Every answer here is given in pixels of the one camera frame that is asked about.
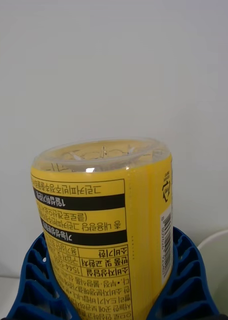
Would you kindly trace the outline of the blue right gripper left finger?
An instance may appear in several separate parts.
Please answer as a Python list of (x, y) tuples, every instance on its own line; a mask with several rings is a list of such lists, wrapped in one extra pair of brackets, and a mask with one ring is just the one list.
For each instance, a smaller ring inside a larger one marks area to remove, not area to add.
[(45, 236), (27, 251), (8, 320), (79, 320), (75, 308), (55, 280)]

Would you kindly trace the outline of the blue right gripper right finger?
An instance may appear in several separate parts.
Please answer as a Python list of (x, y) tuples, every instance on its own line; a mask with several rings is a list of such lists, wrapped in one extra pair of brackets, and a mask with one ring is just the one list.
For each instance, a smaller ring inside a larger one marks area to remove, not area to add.
[(198, 248), (186, 234), (174, 227), (172, 272), (147, 319), (199, 320), (218, 314)]

